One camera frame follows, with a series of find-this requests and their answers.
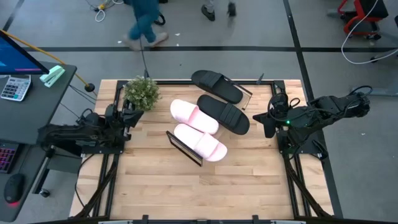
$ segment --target wooden work surface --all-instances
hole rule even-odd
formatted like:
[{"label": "wooden work surface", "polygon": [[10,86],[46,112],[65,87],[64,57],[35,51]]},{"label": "wooden work surface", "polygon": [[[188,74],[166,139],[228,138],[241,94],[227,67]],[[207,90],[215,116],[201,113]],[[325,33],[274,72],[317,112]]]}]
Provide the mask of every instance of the wooden work surface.
[{"label": "wooden work surface", "polygon": [[[116,83],[117,80],[102,80],[95,108],[98,114],[104,114],[105,108],[113,103]],[[289,98],[298,97],[304,105],[300,80],[285,80],[285,85]],[[199,167],[170,144],[165,132],[173,132],[177,125],[170,114],[171,102],[181,99],[196,103],[205,92],[195,85],[160,85],[162,99],[131,129],[132,139],[120,157],[111,218],[141,219],[142,215],[170,220],[248,220],[252,215],[259,215],[260,219],[293,218],[276,137],[266,139],[262,124],[252,119],[253,115],[266,112],[271,88],[269,85],[244,87],[253,93],[244,111],[251,122],[249,132],[239,136],[220,126],[215,137],[228,148],[226,157],[219,162],[203,161],[203,167]],[[97,188],[102,158],[95,155],[81,168],[77,191],[84,203]],[[300,158],[307,188],[325,211],[332,214],[321,162],[309,155]],[[299,194],[297,200],[303,215]],[[100,214],[104,207],[103,197]],[[81,209],[75,195],[70,215]]]}]

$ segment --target green plant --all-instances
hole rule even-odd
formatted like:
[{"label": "green plant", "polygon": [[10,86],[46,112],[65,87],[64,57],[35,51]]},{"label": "green plant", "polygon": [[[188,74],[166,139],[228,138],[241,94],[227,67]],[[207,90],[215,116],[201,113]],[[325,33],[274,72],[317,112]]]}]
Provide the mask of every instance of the green plant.
[{"label": "green plant", "polygon": [[149,111],[160,99],[159,87],[152,79],[137,76],[124,87],[124,99],[134,103],[139,110]]}]

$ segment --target monitor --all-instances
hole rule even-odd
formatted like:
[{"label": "monitor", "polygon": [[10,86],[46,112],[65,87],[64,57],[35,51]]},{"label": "monitor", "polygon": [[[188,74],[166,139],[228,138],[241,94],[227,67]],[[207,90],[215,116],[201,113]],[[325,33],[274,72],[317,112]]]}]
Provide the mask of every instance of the monitor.
[{"label": "monitor", "polygon": [[48,69],[0,31],[0,75],[43,75],[48,73]]}]

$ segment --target gray floor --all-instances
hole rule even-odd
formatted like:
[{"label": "gray floor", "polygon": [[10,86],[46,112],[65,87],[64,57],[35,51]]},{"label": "gray floor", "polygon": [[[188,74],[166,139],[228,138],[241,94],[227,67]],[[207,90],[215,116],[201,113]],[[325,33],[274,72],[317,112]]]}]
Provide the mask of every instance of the gray floor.
[{"label": "gray floor", "polygon": [[[89,0],[98,4],[100,0]],[[0,0],[0,27],[11,14],[17,0]],[[216,21],[209,22],[200,13],[200,0],[170,0],[161,9],[164,27],[170,39],[162,46],[263,46],[293,47],[292,35],[283,1],[236,1],[238,17],[227,26],[228,0],[216,2]],[[340,0],[290,0],[299,41],[302,47],[340,47],[345,39],[339,19],[327,17],[327,9],[336,8]],[[384,0],[390,17],[380,23],[383,32],[398,36],[394,25],[398,2]],[[114,6],[103,22],[94,21],[95,13],[84,0],[25,0],[9,32],[40,47],[121,47],[122,36],[130,28],[134,15],[130,7]],[[348,47],[396,47],[389,39],[371,45],[355,37]],[[195,70],[207,69],[230,78],[302,79],[295,52],[260,51],[173,51],[144,52],[152,78],[189,78]],[[104,78],[133,78],[142,75],[144,65],[136,52],[53,52],[67,63],[76,65],[78,73],[99,86]],[[32,53],[39,60],[51,58]],[[308,53],[304,59],[315,97],[343,96],[359,85],[386,87],[398,72],[397,61],[389,58],[377,64],[352,65],[340,53]],[[373,54],[350,53],[355,61],[368,60]],[[83,88],[74,78],[72,84]],[[346,218],[398,222],[395,208],[398,196],[398,121],[395,98],[372,96],[371,112],[364,118],[346,119],[325,128],[338,195]],[[92,108],[89,102],[71,90],[64,99],[75,113]],[[53,123],[74,122],[75,117],[59,107]],[[64,219],[73,196],[75,174],[51,172],[45,188],[50,198],[30,195],[15,223]]]}]

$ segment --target stapler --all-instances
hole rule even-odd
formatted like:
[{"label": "stapler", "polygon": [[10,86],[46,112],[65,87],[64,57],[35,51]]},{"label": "stapler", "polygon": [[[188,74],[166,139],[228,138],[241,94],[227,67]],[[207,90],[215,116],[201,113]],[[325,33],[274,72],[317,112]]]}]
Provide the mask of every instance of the stapler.
[{"label": "stapler", "polygon": [[50,73],[48,75],[42,75],[40,80],[44,82],[44,85],[47,87],[51,87],[65,72],[61,66],[57,65],[50,69]]}]

